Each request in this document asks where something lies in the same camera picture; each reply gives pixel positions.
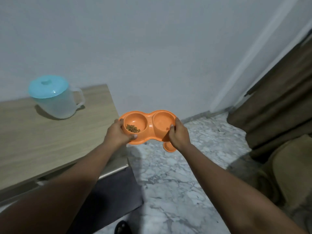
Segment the person's right arm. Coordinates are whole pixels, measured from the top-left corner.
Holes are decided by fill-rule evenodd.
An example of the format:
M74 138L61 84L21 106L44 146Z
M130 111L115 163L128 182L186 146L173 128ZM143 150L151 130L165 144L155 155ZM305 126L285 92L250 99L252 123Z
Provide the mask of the person's right arm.
M178 118L169 137L231 233L306 233L263 194L202 154Z

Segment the person's left arm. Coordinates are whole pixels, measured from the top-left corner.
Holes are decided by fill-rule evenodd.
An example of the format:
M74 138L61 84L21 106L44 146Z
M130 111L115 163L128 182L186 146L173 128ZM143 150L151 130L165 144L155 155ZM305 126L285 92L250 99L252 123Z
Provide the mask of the person's left arm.
M1 233L66 233L111 155L135 137L108 128L104 142L70 169L0 213Z

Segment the curtain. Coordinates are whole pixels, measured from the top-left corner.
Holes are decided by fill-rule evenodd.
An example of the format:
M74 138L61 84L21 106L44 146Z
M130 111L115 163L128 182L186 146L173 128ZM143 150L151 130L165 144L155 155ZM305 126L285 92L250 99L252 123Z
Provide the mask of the curtain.
M295 46L228 116L244 130L250 156L265 162L284 142L312 133L312 40Z

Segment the forearm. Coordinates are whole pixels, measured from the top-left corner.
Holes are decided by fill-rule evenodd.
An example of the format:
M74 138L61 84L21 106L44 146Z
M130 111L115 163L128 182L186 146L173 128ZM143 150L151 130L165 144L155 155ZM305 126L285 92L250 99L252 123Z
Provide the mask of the forearm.
M260 192L213 163L195 146L188 146L182 155L232 233L305 233Z
M2 233L65 233L112 153L109 146L99 145L63 174L4 210L0 214Z

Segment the hand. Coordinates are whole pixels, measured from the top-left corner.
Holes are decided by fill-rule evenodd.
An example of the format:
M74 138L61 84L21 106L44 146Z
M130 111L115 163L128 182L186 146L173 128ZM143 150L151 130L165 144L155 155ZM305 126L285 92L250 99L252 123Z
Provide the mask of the hand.
M188 134L188 129L183 125L179 118L176 118L175 123L175 129L174 125L170 126L169 138L174 148L182 152L185 148L192 144L190 141L190 136Z
M107 129L107 133L104 138L104 144L110 146L114 151L138 137L136 134L126 135L121 129L122 126L123 119L120 119L120 121L116 119L115 122Z

